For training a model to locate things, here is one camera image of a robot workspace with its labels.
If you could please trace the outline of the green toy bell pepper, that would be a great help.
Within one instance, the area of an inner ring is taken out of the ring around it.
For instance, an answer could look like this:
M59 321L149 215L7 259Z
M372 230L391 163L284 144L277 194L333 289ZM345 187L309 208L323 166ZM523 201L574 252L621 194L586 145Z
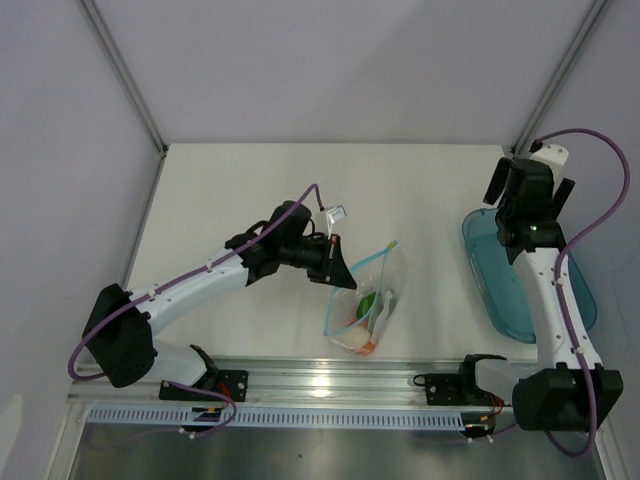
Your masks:
M355 320L366 320L371 315L372 309L375 307L377 302L378 294L376 292L371 292L370 294L363 296L355 309Z

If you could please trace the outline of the clear zip top bag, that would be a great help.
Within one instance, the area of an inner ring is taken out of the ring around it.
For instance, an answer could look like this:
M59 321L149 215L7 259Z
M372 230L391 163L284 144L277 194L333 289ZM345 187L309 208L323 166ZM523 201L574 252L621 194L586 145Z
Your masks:
M350 269L356 288L334 288L323 336L356 356L371 355L394 317L407 278L407 261L397 240Z

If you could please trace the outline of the orange toy pumpkin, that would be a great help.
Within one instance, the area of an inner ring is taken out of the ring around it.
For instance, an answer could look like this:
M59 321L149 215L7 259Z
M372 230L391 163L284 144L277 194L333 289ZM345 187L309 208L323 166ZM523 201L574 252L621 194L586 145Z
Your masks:
M377 344L375 342L367 342L362 347L358 348L354 351L354 353L358 356L365 357L372 354L376 350Z

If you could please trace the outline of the white toy egg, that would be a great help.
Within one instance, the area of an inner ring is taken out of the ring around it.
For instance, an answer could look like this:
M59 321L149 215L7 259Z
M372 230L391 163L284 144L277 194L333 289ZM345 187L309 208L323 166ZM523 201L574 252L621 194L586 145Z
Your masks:
M359 350L370 341L370 333L366 328L355 326L340 336L342 345L349 350Z

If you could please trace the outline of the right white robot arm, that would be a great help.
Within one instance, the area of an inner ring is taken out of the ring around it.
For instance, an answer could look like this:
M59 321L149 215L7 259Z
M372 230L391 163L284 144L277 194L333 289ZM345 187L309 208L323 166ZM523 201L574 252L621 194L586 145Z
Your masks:
M484 196L498 207L497 239L525 290L537 370L524 376L503 356L468 354L456 389L472 404L497 396L525 431L594 433L624 388L620 372L605 368L595 351L573 296L558 222L573 186L555 181L543 162L502 158Z

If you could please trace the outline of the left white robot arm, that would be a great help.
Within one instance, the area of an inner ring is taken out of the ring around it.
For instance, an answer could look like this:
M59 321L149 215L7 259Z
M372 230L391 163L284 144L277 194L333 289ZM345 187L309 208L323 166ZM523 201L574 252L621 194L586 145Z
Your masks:
M197 400L217 387L217 368L199 346L158 340L172 322L214 296L246 288L280 266L305 271L312 283L354 290L341 238L320 231L311 211L294 201L279 205L267 220L227 240L189 272L147 288L126 291L114 283L97 296L81 345L114 388L151 378L179 383Z

